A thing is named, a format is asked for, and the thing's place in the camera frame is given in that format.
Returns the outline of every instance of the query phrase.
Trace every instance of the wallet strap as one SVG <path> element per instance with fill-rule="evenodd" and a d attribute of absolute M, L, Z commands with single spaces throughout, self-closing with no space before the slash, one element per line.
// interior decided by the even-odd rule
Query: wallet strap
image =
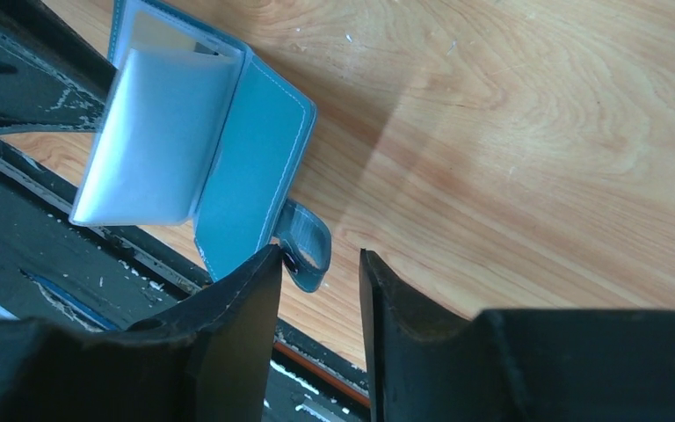
<path fill-rule="evenodd" d="M 330 268 L 330 229 L 302 204 L 286 199 L 273 234 L 286 253 L 284 264 L 299 288 L 314 292 Z"/>

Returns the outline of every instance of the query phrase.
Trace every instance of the card holder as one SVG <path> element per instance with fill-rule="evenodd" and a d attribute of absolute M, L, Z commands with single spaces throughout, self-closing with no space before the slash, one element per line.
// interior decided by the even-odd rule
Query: card holder
<path fill-rule="evenodd" d="M 273 240 L 315 291 L 330 232 L 287 197 L 316 122 L 314 103 L 245 43 L 154 0 L 116 0 L 119 68 L 71 220 L 176 224 L 219 280 Z"/>

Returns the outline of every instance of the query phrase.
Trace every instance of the wood grain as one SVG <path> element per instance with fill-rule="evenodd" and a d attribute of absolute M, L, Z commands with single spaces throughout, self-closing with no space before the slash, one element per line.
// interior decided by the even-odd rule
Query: wood grain
<path fill-rule="evenodd" d="M 106 51 L 110 0 L 46 3 Z M 675 308 L 675 1 L 174 0 L 320 110 L 292 196 L 334 237 L 281 316 L 364 365 L 359 248 L 467 317 Z M 16 135 L 77 183 L 88 135 Z M 200 262 L 189 225 L 146 228 Z"/>

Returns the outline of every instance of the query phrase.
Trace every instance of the blue wallet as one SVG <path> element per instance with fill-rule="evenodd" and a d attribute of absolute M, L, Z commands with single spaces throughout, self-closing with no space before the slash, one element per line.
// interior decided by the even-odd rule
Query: blue wallet
<path fill-rule="evenodd" d="M 119 69 L 71 221 L 192 218 L 214 281 L 277 240 L 296 284 L 315 291 L 330 232 L 287 197 L 316 107 L 240 40 L 154 0 L 116 0 Z"/>

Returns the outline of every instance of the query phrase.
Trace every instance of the open wallet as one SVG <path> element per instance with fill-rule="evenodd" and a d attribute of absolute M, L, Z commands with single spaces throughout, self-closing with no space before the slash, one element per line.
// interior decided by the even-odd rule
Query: open wallet
<path fill-rule="evenodd" d="M 275 241 L 296 284 L 307 292 L 319 287 L 330 265 L 330 232 L 287 197 L 316 122 L 311 100 L 244 42 L 160 1 L 115 1 L 112 66 L 41 2 L 17 2 L 18 10 L 13 3 L 0 0 L 0 40 L 8 41 L 0 53 L 7 68 L 0 69 L 18 62 L 20 72 L 47 75 L 50 89 L 32 102 L 38 109 L 28 110 L 24 97 L 10 103 L 24 109 L 16 115 L 42 120 L 26 124 L 0 113 L 0 134 L 97 132 L 71 222 L 192 219 L 214 281 Z M 70 33 L 75 46 L 50 37 L 51 26 L 40 28 L 37 15 Z M 0 99 L 9 92 L 19 90 Z"/>

